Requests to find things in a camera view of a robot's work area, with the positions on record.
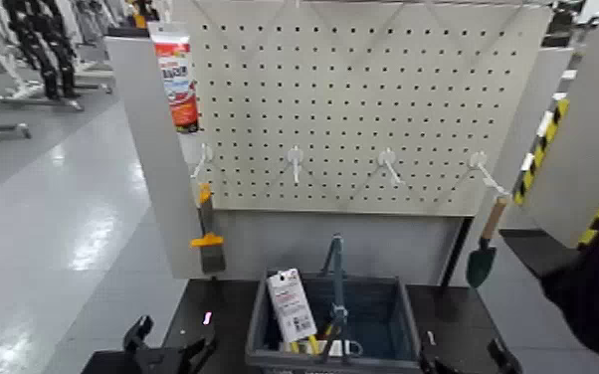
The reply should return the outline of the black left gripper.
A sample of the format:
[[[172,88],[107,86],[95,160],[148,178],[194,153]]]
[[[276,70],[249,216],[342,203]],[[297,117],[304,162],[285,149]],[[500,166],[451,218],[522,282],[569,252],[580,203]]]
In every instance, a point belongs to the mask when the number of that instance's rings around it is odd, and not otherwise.
[[[124,351],[94,352],[82,374],[197,374],[217,349],[216,338],[204,337],[183,348],[147,349],[152,327],[152,318],[141,316],[123,337]]]

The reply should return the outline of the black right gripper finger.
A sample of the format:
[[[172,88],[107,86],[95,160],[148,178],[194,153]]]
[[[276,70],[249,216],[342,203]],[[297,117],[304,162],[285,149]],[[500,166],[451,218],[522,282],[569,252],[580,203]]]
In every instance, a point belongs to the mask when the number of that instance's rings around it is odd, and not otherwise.
[[[522,373],[519,361],[500,339],[492,339],[487,346],[487,350],[489,356],[498,367],[500,374]]]
[[[439,355],[439,345],[431,330],[421,333],[420,366],[425,374],[453,374],[454,368]]]

